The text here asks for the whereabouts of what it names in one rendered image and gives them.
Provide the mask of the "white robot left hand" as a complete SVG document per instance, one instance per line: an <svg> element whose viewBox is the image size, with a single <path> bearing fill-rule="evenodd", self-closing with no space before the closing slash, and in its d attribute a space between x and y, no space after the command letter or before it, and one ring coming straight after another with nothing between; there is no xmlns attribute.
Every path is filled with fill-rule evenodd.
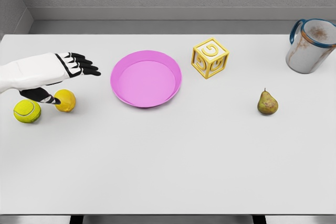
<svg viewBox="0 0 336 224"><path fill-rule="evenodd" d="M61 104L61 101L43 86L80 75L101 75L92 61L74 52L46 53L16 60L5 65L3 73L7 74L8 87L18 90L23 97L55 105Z"/></svg>

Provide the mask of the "yellow tennis ball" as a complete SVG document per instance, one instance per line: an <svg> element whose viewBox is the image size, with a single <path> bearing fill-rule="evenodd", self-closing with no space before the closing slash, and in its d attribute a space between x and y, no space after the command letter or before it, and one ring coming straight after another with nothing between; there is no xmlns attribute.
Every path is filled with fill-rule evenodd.
<svg viewBox="0 0 336 224"><path fill-rule="evenodd" d="M14 117L22 123L33 123L39 119L41 115L40 105L32 100L21 100L14 109Z"/></svg>

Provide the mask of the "rusty white enamel mug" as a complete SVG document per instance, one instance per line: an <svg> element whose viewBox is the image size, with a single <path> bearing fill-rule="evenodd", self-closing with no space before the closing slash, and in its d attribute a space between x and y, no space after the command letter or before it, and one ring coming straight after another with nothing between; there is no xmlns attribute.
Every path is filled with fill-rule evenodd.
<svg viewBox="0 0 336 224"><path fill-rule="evenodd" d="M336 24L324 19L300 19L290 33L286 63L295 72L316 71L336 49Z"/></svg>

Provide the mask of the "yellow lemon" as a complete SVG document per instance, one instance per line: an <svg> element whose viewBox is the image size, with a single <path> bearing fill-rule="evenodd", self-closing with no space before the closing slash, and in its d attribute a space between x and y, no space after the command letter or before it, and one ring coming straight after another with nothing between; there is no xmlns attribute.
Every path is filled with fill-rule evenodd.
<svg viewBox="0 0 336 224"><path fill-rule="evenodd" d="M67 89L58 90L55 98L59 99L61 104L56 104L55 107L61 112L71 112L76 106L76 97L73 92Z"/></svg>

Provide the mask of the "pink round plate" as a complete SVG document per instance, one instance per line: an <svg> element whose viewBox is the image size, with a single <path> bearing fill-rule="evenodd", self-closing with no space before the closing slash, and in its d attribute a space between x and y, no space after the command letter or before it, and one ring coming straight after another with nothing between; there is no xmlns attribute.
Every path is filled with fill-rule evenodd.
<svg viewBox="0 0 336 224"><path fill-rule="evenodd" d="M114 66L110 85L124 103L138 108L159 106L172 99L182 83L178 63L159 51L133 52Z"/></svg>

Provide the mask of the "green brown pear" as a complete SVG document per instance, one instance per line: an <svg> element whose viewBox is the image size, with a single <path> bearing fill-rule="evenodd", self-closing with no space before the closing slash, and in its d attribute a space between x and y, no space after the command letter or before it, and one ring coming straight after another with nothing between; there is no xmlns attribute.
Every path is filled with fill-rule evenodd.
<svg viewBox="0 0 336 224"><path fill-rule="evenodd" d="M261 93L257 109L263 115L272 115L279 108L277 100L266 90Z"/></svg>

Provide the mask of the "yellow letter block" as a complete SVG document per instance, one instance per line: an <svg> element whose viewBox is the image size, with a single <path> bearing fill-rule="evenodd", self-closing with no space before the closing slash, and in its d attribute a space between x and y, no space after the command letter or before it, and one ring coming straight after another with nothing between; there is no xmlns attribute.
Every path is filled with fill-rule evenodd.
<svg viewBox="0 0 336 224"><path fill-rule="evenodd" d="M212 37L193 47L191 64L208 79L225 69L228 56L229 50Z"/></svg>

